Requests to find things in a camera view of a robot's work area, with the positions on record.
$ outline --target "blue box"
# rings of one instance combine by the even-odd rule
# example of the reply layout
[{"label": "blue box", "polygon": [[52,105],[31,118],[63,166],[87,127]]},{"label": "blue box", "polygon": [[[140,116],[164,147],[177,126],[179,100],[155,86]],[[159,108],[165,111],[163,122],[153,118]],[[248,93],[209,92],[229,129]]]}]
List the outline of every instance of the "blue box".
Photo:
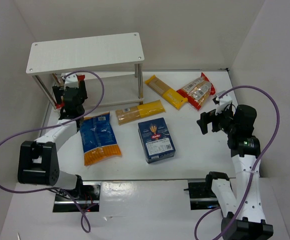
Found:
[{"label": "blue box", "polygon": [[175,155],[175,147],[163,117],[138,124],[146,161],[151,164]]}]

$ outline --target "white table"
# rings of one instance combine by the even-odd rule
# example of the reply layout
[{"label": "white table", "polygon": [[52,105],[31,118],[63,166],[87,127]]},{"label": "white table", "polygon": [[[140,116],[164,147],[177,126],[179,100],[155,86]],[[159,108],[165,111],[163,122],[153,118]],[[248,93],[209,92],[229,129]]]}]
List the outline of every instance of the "white table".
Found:
[{"label": "white table", "polygon": [[[273,225],[270,240],[289,240],[271,182],[260,179],[266,222]],[[91,233],[81,229],[81,214],[52,213],[54,194],[48,191],[14,194],[0,240],[193,240],[197,220],[206,210],[191,210],[183,189],[186,180],[102,182],[99,212],[87,214]],[[18,183],[16,190],[39,189]],[[210,240],[221,231],[221,212],[201,222],[200,240]]]},{"label": "white table", "polygon": [[[204,71],[204,73],[214,84],[216,92],[228,90],[232,87],[226,71]],[[99,73],[101,77],[129,74],[133,74],[133,72]],[[201,76],[200,71],[144,71],[144,81],[153,74],[175,90]],[[97,92],[94,89],[93,94],[89,95],[89,89],[87,89],[87,95],[89,102],[94,100],[96,103],[101,95],[101,87],[97,80],[94,87],[99,91]],[[113,157],[92,166],[84,166],[82,140],[80,133],[77,133],[58,151],[60,169],[64,172],[81,175],[83,180],[91,181],[204,179],[210,171],[224,172],[230,178],[235,177],[226,134],[221,131],[211,132],[212,126],[210,124],[209,133],[202,135],[196,123],[202,112],[209,112],[216,108],[212,97],[199,111],[189,103],[177,110],[147,85],[144,85],[143,92],[144,103],[160,99],[166,112],[121,126],[118,125],[114,110],[125,108],[125,105],[101,107],[91,114],[91,116],[95,116],[111,110],[110,123],[122,152],[122,157]],[[233,99],[233,104],[237,106],[234,92],[231,92],[230,96]],[[52,110],[48,125],[56,124],[58,117],[58,113]],[[148,164],[138,133],[138,123],[161,117],[165,118],[175,145],[176,154],[173,158]]]}]

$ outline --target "shelf top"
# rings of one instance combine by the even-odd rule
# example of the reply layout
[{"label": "shelf top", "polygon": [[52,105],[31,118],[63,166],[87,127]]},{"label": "shelf top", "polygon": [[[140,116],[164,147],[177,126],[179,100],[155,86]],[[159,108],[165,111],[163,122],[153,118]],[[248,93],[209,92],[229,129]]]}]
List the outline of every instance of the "shelf top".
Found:
[{"label": "shelf top", "polygon": [[31,45],[26,73],[64,73],[83,68],[141,63],[144,53],[138,32],[91,36]]}]

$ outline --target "spaghetti package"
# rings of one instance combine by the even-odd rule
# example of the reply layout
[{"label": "spaghetti package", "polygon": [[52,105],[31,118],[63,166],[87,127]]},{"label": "spaghetti package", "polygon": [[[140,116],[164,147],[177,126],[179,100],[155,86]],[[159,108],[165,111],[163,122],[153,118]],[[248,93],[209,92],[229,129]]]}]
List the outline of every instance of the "spaghetti package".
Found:
[{"label": "spaghetti package", "polygon": [[165,112],[161,100],[152,101],[138,106],[116,110],[118,124],[126,124],[137,119]]},{"label": "spaghetti package", "polygon": [[215,88],[204,73],[199,78],[191,81],[177,92],[184,98],[188,98],[188,102],[199,110],[210,95],[215,94]]},{"label": "spaghetti package", "polygon": [[172,104],[177,110],[179,110],[183,106],[183,104],[188,101],[186,97],[182,97],[174,89],[165,84],[155,75],[153,75],[150,79],[146,80],[145,83],[156,93],[162,96],[167,102]]},{"label": "spaghetti package", "polygon": [[92,165],[113,156],[122,156],[110,124],[110,113],[85,117],[80,127],[84,165]]}]

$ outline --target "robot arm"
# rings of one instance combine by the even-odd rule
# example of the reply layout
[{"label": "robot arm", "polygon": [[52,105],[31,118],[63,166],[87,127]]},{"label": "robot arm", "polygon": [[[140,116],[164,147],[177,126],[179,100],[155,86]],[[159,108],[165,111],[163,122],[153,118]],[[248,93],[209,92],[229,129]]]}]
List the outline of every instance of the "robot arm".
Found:
[{"label": "robot arm", "polygon": [[17,178],[22,184],[54,186],[68,190],[71,195],[77,197],[81,194],[82,178],[79,175],[60,171],[57,152],[79,131],[82,118],[63,124],[84,114],[82,104],[87,99],[87,94],[84,80],[78,81],[76,75],[68,79],[70,79],[69,84],[66,80],[64,86],[53,87],[57,103],[61,106],[57,123],[60,126],[34,141],[22,143]]},{"label": "robot arm", "polygon": [[[226,173],[210,172],[206,176],[207,191],[212,191],[219,202],[223,214],[221,230],[237,211],[247,189],[251,169],[261,153],[259,140],[253,135],[257,112],[248,105],[238,105],[235,114],[232,111],[232,99],[217,94],[214,102],[217,109],[203,112],[197,124],[203,134],[208,132],[208,124],[212,123],[212,132],[222,130],[228,136],[227,145],[236,173],[236,197],[232,191],[230,179]],[[259,189],[259,164],[255,169],[247,199],[234,224],[223,236],[224,240],[267,240],[273,235],[273,226],[266,224]]]}]

